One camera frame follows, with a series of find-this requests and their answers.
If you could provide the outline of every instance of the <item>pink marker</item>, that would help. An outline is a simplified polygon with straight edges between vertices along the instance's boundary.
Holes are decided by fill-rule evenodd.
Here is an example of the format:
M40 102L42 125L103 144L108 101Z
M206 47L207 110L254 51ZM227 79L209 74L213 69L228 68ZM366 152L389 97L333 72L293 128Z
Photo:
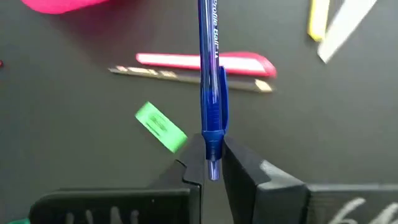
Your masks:
M200 70L199 55L139 53L136 59L144 65ZM277 74L275 66L268 59L251 52L221 53L220 66L224 66L227 73L241 75L276 77Z

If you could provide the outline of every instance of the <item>pink object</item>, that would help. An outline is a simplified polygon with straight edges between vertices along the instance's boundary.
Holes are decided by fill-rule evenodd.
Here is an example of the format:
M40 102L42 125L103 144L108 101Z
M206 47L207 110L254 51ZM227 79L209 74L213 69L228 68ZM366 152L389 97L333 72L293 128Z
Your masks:
M22 0L31 9L47 14L61 14L105 1L107 0Z
M174 68L200 70L199 55L142 54L136 55L139 63ZM276 68L265 57L251 52L230 52L220 54L220 65L227 73L276 77Z

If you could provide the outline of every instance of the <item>yellow pencil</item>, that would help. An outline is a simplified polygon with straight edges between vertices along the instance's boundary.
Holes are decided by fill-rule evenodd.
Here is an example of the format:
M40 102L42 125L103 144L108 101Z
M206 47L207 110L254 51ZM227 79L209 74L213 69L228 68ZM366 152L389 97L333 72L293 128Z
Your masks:
M312 0L308 22L308 34L315 41L325 37L330 0Z

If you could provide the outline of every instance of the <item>green eraser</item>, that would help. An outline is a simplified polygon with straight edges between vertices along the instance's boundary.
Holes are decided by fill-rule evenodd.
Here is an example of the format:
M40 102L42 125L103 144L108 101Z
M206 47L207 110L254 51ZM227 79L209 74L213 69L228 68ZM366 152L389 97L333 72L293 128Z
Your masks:
M187 140L187 136L152 103L147 102L137 113L136 118L167 149L173 153Z
M8 224L30 224L30 221L29 221L29 219L25 218L23 220L12 221Z

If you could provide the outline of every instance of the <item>blue pen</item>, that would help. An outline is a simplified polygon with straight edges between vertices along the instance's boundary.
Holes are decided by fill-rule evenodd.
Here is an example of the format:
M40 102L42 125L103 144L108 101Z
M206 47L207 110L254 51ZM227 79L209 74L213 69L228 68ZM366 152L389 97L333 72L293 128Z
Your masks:
M219 67L217 0L198 0L201 66L201 133L206 142L209 179L220 177L223 139L228 127L226 72Z

